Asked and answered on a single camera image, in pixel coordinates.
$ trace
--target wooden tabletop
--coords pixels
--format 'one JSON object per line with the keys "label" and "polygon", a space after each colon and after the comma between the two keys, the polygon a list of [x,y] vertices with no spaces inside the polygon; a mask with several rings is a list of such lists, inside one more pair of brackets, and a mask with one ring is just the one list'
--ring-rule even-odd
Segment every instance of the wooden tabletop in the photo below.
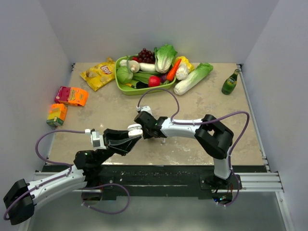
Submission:
{"label": "wooden tabletop", "polygon": [[[59,129],[84,130],[94,128],[102,134],[107,128],[126,130],[134,124],[137,115],[136,105],[140,95],[124,95],[115,81],[94,92],[79,74],[97,63],[76,63],[72,72],[70,87],[77,87],[89,93],[84,107],[69,106],[63,126]],[[176,119],[198,119],[206,114],[216,118],[244,110],[249,112],[243,85],[238,79],[231,95],[221,93],[221,87],[234,70],[236,64],[212,63],[213,71],[195,87],[182,96],[177,96],[180,112]],[[141,106],[150,106],[155,118],[170,117],[177,105],[167,92],[146,95]],[[242,131],[245,115],[235,115],[222,122],[234,132],[234,140]],[[56,133],[50,151],[50,160],[73,163],[75,154],[80,150],[92,150],[90,138],[86,135]],[[197,140],[171,137],[162,144],[161,139],[141,139],[126,156],[114,154],[105,164],[128,165],[212,165],[210,157]],[[252,120],[237,144],[232,156],[233,165],[263,165],[259,144]]]}

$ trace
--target bunch of grapes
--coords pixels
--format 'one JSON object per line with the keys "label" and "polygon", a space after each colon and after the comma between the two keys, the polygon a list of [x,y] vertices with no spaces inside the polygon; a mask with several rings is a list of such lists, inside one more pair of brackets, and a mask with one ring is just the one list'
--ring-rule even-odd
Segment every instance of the bunch of grapes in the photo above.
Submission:
{"label": "bunch of grapes", "polygon": [[155,55],[154,52],[148,51],[143,48],[142,51],[138,53],[137,57],[133,57],[133,60],[137,61],[138,63],[154,64]]}

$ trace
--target green bowl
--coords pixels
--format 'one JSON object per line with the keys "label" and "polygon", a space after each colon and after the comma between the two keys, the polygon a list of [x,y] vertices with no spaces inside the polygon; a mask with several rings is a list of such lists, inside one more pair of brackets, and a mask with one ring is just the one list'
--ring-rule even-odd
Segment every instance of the green bowl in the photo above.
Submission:
{"label": "green bowl", "polygon": [[[127,56],[119,58],[116,63],[115,63],[115,69],[117,70],[120,67],[120,61],[123,59],[127,59]],[[125,95],[142,95],[144,94],[146,91],[148,91],[149,89],[156,89],[156,88],[164,88],[164,89],[169,89],[171,88],[172,84],[175,83],[176,78],[174,78],[174,80],[171,83],[165,84],[165,85],[160,85],[157,87],[152,87],[152,88],[142,88],[142,89],[135,89],[135,88],[131,88],[129,86],[126,86],[125,84],[120,83],[119,81],[117,81],[117,77],[116,77],[116,72],[115,72],[115,81],[117,84],[117,87],[125,94]],[[132,80],[130,83],[132,85],[136,85],[138,81],[136,80]],[[149,93],[154,93],[154,92],[159,92],[162,90],[153,90],[150,91]]]}

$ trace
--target green cabbage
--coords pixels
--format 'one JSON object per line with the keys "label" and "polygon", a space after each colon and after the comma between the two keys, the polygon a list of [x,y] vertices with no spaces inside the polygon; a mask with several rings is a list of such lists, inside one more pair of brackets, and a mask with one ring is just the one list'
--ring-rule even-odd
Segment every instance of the green cabbage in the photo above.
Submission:
{"label": "green cabbage", "polygon": [[209,63],[199,64],[195,70],[188,74],[185,80],[182,80],[174,87],[174,93],[177,95],[184,94],[194,85],[199,83],[203,78],[205,78],[212,70],[213,66]]}
{"label": "green cabbage", "polygon": [[154,52],[156,71],[160,73],[166,73],[178,52],[176,52],[173,46],[169,44],[166,44],[159,49],[155,47]]}
{"label": "green cabbage", "polygon": [[116,71],[116,78],[120,83],[129,83],[133,79],[133,73],[127,68],[127,66],[121,66]]}

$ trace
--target green bottle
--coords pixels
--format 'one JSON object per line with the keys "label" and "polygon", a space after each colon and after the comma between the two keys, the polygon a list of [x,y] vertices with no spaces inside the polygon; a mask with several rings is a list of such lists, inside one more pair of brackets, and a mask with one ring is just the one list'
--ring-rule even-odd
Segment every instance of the green bottle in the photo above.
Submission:
{"label": "green bottle", "polygon": [[225,95],[230,95],[231,92],[234,90],[236,83],[237,83],[237,75],[240,73],[239,69],[236,69],[234,73],[226,79],[224,84],[222,85],[221,92]]}

